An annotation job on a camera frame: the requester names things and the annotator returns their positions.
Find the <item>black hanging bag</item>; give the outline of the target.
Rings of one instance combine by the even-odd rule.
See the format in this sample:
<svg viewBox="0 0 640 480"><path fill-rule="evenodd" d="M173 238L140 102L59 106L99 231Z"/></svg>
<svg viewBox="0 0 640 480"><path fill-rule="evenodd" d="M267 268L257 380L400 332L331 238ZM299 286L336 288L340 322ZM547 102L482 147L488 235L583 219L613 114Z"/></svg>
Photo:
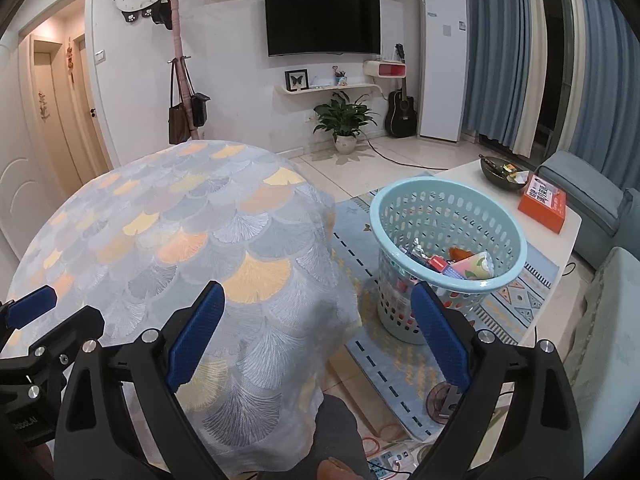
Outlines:
<svg viewBox="0 0 640 480"><path fill-rule="evenodd" d="M195 91L190 73L186 67L186 58L182 59L182 66L190 92L193 125L195 128L201 128L207 122L207 102L210 100L210 97L202 92Z"/></svg>

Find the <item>black wall television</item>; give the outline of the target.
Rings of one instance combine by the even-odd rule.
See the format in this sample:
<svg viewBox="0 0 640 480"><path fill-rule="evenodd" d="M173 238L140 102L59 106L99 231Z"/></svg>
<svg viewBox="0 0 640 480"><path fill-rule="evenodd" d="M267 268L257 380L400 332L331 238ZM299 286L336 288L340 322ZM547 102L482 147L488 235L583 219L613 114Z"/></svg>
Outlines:
<svg viewBox="0 0 640 480"><path fill-rule="evenodd" d="M270 56L379 54L380 0L265 0Z"/></svg>

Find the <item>white coffee table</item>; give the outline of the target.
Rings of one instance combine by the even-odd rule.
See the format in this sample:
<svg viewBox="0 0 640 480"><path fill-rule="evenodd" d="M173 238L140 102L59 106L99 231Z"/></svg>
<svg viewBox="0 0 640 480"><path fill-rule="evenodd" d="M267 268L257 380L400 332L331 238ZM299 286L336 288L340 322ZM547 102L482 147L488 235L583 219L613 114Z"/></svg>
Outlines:
<svg viewBox="0 0 640 480"><path fill-rule="evenodd" d="M582 315L582 297L592 279L592 271L572 257L582 220L575 211L567 209L564 226L559 234L518 210L520 196L503 191L488 182L480 170L480 162L469 162L439 174L442 178L469 185L496 200L512 214L523 229L526 240L537 252L553 263L550 292L542 303L532 324L521 332L521 344L533 344L549 339L561 354L568 351L572 330Z"/></svg>

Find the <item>patterned round tablecloth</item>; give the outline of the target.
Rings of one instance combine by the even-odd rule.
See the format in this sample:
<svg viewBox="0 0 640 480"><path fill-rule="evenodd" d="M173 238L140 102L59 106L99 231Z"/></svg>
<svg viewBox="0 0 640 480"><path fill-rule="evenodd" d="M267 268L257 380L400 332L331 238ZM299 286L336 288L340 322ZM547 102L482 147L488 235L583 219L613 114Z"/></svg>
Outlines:
<svg viewBox="0 0 640 480"><path fill-rule="evenodd" d="M326 360L360 324L331 255L334 221L331 195L253 145L191 141L130 162L30 242L9 295L49 285L58 302L4 355L83 306L103 314L104 344L126 344L218 282L224 315L178 400L226 474L290 470L314 440Z"/></svg>

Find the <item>dark green bowl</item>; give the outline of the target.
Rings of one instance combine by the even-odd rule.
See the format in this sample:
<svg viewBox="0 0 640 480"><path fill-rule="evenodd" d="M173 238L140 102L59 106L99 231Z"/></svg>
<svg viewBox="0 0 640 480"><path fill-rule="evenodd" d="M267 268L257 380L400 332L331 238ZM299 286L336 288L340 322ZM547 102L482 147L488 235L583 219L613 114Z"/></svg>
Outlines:
<svg viewBox="0 0 640 480"><path fill-rule="evenodd" d="M486 179L505 191L520 192L529 180L529 171L505 159L480 155L480 169Z"/></svg>

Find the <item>white lower wall shelf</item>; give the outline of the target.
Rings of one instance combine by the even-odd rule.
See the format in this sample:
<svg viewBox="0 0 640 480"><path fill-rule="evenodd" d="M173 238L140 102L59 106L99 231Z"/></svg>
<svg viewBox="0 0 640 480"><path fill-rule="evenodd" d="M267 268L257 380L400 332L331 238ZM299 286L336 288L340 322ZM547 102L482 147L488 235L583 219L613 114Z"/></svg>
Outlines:
<svg viewBox="0 0 640 480"><path fill-rule="evenodd" d="M298 90L288 90L285 86L275 86L274 90L282 94L282 96L302 96L303 94L318 92L337 92L350 90L362 90L365 94L371 92L383 93L382 88L378 84L371 84L370 82L363 82L362 84L345 84L344 86L320 86Z"/></svg>

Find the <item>white open door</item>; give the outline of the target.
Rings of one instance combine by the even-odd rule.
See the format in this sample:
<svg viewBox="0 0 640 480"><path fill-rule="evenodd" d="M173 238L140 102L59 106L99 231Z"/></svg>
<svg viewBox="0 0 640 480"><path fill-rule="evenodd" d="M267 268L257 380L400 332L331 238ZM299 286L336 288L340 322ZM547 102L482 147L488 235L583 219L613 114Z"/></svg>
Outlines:
<svg viewBox="0 0 640 480"><path fill-rule="evenodd" d="M17 50L1 47L1 231L17 258L56 211L30 142Z"/></svg>

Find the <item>white tall refrigerator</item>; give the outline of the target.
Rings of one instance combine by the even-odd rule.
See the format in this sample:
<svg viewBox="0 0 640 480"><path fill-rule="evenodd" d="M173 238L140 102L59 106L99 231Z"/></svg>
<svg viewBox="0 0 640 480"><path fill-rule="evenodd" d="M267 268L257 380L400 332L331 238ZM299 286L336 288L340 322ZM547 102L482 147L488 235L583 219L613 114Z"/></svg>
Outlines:
<svg viewBox="0 0 640 480"><path fill-rule="evenodd" d="M468 68L466 0L423 0L419 134L457 143Z"/></svg>

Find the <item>brown hanging handbag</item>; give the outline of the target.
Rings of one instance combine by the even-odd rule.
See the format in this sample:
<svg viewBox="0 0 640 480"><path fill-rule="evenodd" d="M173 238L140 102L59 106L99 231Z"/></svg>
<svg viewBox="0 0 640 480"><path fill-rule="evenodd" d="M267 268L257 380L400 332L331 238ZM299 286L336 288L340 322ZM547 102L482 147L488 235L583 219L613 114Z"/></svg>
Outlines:
<svg viewBox="0 0 640 480"><path fill-rule="evenodd" d="M168 108L168 141L170 145L177 145L191 139L188 114L184 108L182 97L175 101L175 93L179 91L177 79L177 60L170 62L170 90Z"/></svg>

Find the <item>butterfly picture frame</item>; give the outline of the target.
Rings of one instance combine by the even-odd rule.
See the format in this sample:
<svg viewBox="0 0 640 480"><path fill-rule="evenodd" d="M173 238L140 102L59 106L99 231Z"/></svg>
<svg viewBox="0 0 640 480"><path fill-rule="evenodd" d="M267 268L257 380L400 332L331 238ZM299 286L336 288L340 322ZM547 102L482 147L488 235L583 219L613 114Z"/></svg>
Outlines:
<svg viewBox="0 0 640 480"><path fill-rule="evenodd" d="M285 72L285 89L288 92L308 90L308 72L306 70L287 70Z"/></svg>

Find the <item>black acoustic guitar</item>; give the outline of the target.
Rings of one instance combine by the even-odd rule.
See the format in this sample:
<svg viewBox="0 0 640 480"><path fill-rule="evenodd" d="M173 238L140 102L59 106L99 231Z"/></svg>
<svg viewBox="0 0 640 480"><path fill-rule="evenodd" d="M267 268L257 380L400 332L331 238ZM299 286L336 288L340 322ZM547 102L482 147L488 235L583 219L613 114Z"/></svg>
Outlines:
<svg viewBox="0 0 640 480"><path fill-rule="evenodd" d="M395 139L418 134L418 114L414 108L414 99L407 92L406 77L402 77L400 87L388 95L385 131Z"/></svg>

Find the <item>pink coat rack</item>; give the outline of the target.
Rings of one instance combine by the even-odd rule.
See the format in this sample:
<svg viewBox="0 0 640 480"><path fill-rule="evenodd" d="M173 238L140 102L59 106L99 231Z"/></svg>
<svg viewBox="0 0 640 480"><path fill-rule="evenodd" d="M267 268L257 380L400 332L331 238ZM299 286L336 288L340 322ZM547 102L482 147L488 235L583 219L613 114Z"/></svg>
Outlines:
<svg viewBox="0 0 640 480"><path fill-rule="evenodd" d="M177 79L179 88L179 91L175 93L175 101L178 101L178 96L182 97L186 114L188 114L188 123L191 133L190 140L200 140L201 136L198 132L198 128L195 128L193 125L190 92L182 66L182 59L188 57L184 54L182 40L180 0L160 0L153 4L151 9L153 22L155 24L164 25L165 28L171 32L172 45L174 46L174 57L169 61L169 65L174 58L177 60Z"/></svg>

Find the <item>light blue laundry basket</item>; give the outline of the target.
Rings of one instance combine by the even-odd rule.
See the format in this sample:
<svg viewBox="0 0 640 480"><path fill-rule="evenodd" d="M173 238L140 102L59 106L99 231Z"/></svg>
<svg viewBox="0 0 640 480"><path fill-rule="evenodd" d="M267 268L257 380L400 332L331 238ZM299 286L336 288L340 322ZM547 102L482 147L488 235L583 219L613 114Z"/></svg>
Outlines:
<svg viewBox="0 0 640 480"><path fill-rule="evenodd" d="M411 294L430 285L464 314L514 281L528 244L518 222L469 185L436 177L400 180L379 190L369 210L378 242L378 318L395 338L423 346Z"/></svg>

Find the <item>green potted plant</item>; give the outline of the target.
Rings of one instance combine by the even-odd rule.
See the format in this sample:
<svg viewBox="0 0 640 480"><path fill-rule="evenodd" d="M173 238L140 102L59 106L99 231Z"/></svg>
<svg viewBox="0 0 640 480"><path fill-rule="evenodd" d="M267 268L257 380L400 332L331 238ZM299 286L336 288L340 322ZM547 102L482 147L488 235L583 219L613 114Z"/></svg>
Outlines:
<svg viewBox="0 0 640 480"><path fill-rule="evenodd" d="M338 154L352 154L363 129L378 124L376 113L363 99L360 96L353 101L345 91L334 91L328 102L314 107L316 125L312 132L329 133Z"/></svg>

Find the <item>orange cardboard box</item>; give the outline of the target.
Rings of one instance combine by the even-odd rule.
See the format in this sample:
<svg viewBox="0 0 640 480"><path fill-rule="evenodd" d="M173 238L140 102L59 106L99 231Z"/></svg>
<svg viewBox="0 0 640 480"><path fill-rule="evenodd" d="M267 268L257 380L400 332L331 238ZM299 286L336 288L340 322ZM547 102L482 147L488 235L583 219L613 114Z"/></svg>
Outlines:
<svg viewBox="0 0 640 480"><path fill-rule="evenodd" d="M525 185L518 210L560 234L566 218L566 193L532 174Z"/></svg>

